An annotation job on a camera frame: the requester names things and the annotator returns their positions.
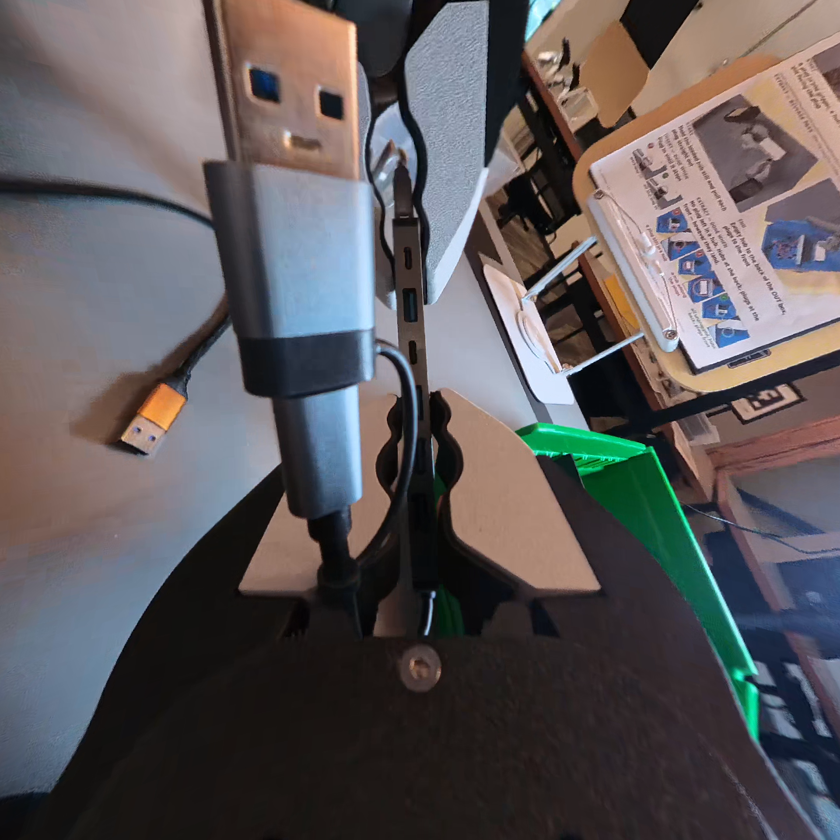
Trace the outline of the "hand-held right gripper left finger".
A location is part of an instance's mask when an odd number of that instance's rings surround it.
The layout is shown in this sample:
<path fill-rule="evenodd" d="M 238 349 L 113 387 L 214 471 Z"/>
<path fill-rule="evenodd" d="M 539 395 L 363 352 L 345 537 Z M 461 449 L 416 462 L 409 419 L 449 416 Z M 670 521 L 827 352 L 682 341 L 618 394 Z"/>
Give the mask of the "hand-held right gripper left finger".
<path fill-rule="evenodd" d="M 391 439 L 387 415 L 396 394 L 363 400 L 360 405 L 362 477 L 364 493 L 351 508 L 349 547 L 359 557 L 374 537 L 390 505 L 375 471 L 376 460 Z M 256 552 L 239 584 L 242 595 L 306 595 L 317 586 L 321 563 L 319 546 L 311 540 L 304 519 L 293 516 L 283 497 L 269 521 Z"/>

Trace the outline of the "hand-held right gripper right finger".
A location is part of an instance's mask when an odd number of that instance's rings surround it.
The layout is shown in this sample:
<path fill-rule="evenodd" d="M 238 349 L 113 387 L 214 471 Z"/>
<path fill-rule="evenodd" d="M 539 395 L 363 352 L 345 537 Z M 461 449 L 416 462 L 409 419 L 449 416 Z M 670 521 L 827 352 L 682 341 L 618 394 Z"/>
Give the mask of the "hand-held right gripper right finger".
<path fill-rule="evenodd" d="M 436 467 L 456 544 L 537 593 L 598 593 L 601 585 L 532 449 L 456 391 L 444 388 L 434 398 Z"/>

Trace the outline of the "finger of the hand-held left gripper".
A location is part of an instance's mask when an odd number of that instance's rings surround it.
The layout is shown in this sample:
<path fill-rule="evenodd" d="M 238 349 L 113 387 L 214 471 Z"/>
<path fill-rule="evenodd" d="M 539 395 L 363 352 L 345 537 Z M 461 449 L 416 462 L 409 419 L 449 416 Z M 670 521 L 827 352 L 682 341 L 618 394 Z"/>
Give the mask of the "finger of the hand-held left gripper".
<path fill-rule="evenodd" d="M 455 271 L 487 183 L 489 17 L 488 2 L 447 3 L 406 57 L 407 107 L 425 150 L 428 305 Z"/>
<path fill-rule="evenodd" d="M 415 146 L 403 121 L 398 101 L 377 104 L 373 87 L 359 65 L 360 169 L 372 184 L 374 214 L 374 282 L 377 299 L 396 309 L 392 273 L 393 179 L 398 164 L 404 164 L 415 181 Z"/>

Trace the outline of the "green plastic bin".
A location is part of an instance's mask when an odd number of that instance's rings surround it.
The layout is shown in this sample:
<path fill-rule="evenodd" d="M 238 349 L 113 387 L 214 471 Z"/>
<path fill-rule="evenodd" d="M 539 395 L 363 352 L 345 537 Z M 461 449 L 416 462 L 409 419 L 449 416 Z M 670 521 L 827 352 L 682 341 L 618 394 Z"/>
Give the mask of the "green plastic bin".
<path fill-rule="evenodd" d="M 535 634 L 605 653 L 703 732 L 759 736 L 758 671 L 654 451 L 536 423 L 532 449 L 601 590 L 530 602 Z M 438 510 L 443 637 L 478 636 L 517 587 L 460 548 Z"/>

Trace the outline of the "silver usb hub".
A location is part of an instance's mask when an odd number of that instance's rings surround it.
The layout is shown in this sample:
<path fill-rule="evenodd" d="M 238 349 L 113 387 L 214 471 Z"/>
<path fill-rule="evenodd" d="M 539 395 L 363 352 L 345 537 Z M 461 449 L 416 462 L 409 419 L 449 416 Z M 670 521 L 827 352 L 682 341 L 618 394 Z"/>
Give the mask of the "silver usb hub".
<path fill-rule="evenodd" d="M 203 174 L 248 393 L 375 372 L 371 185 L 355 26 L 305 2 L 205 2 L 226 155 Z"/>

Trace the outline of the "black cable orange plugs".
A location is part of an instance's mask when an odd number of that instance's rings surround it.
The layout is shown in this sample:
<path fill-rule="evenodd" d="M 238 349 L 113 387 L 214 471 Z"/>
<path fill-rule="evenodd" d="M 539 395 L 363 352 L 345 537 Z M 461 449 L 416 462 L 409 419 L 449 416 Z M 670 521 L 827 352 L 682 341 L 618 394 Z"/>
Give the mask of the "black cable orange plugs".
<path fill-rule="evenodd" d="M 208 212 L 126 185 L 3 174 L 1 191 L 3 195 L 10 196 L 46 196 L 140 205 L 187 217 L 206 228 L 213 228 L 213 221 Z M 151 388 L 133 420 L 122 432 L 117 445 L 143 456 L 150 456 L 155 452 L 188 403 L 188 386 L 195 368 L 230 329 L 228 303 L 226 297 L 222 297 L 213 318 L 203 325 L 201 332 L 191 337 L 192 343 L 188 347 L 188 353 Z"/>

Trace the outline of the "wooden desk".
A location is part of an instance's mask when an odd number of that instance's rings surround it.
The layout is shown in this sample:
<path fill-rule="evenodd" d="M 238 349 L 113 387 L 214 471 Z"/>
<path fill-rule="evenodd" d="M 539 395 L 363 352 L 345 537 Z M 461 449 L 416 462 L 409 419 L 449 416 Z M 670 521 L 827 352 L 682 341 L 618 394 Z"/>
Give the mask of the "wooden desk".
<path fill-rule="evenodd" d="M 534 100 L 536 113 L 545 123 L 545 127 L 553 133 L 553 137 L 560 143 L 561 149 L 577 164 L 583 155 L 583 147 L 575 136 L 569 121 L 562 113 L 553 93 L 543 80 L 534 60 L 525 50 L 521 53 L 521 68 L 527 81 L 528 93 Z"/>

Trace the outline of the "white stand with instruction sheet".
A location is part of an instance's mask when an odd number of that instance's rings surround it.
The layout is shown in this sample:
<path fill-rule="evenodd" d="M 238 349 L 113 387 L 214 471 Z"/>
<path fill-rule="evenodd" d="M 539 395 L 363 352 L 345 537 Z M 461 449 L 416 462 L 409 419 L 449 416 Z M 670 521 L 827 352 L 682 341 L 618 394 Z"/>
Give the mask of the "white stand with instruction sheet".
<path fill-rule="evenodd" d="M 777 56 L 762 54 L 737 59 L 655 110 L 606 135 L 583 152 L 574 168 L 573 190 L 591 231 L 599 239 L 603 238 L 601 226 L 589 208 L 590 197 L 596 190 L 590 174 L 594 163 L 640 139 L 644 134 L 659 129 L 668 121 L 681 117 L 690 109 L 706 104 L 737 84 L 766 70 L 775 69 L 780 63 L 781 59 Z M 664 352 L 655 337 L 650 336 L 650 328 L 619 266 L 607 275 L 607 278 L 615 279 L 612 287 L 608 280 L 592 274 L 588 269 L 584 270 L 584 276 L 601 303 L 615 335 L 625 338 L 643 331 L 647 348 L 653 351 L 657 363 L 673 381 L 689 392 L 713 394 L 722 400 L 730 400 L 741 391 L 752 392 L 764 385 L 792 382 L 838 367 L 839 326 L 835 323 L 778 345 L 767 358 L 734 369 L 722 366 L 707 373 L 694 374 L 681 355 L 677 352 Z"/>

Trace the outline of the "black monitor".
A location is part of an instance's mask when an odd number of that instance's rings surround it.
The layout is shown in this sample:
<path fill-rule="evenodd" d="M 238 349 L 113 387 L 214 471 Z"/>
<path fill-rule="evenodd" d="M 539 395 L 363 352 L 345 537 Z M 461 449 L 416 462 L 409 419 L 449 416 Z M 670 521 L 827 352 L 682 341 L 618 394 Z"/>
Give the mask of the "black monitor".
<path fill-rule="evenodd" d="M 630 1 L 620 18 L 648 69 L 653 69 L 699 1 Z"/>

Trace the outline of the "black tripod pole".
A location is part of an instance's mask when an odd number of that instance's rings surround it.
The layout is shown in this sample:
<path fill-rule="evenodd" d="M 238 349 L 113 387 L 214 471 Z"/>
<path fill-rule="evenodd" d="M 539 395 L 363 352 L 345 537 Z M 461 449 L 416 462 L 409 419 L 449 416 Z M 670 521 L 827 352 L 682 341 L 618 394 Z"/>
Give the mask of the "black tripod pole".
<path fill-rule="evenodd" d="M 651 412 L 636 421 L 634 427 L 640 432 L 651 432 L 701 414 L 715 417 L 727 412 L 731 412 L 741 425 L 751 425 L 787 408 L 799 408 L 808 402 L 838 407 L 837 355 L 798 364 L 787 371 L 761 377 L 746 385 L 701 395 Z"/>

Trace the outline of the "framed marker sign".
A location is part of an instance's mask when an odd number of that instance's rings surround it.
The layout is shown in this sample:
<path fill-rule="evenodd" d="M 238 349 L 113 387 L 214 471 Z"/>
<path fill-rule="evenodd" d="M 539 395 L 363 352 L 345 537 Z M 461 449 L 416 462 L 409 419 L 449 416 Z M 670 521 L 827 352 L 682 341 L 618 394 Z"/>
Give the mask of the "framed marker sign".
<path fill-rule="evenodd" d="M 804 402 L 804 395 L 794 383 L 783 383 L 741 396 L 729 407 L 742 425 L 748 425 Z"/>

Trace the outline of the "printed instruction sheet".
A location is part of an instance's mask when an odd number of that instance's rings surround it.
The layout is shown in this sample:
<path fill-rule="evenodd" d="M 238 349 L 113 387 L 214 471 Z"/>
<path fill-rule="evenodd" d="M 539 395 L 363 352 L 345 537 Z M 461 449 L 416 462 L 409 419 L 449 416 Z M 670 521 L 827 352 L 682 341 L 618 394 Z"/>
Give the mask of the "printed instruction sheet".
<path fill-rule="evenodd" d="M 723 71 L 583 163 L 587 210 L 649 341 L 682 378 L 838 324 L 838 35 Z"/>

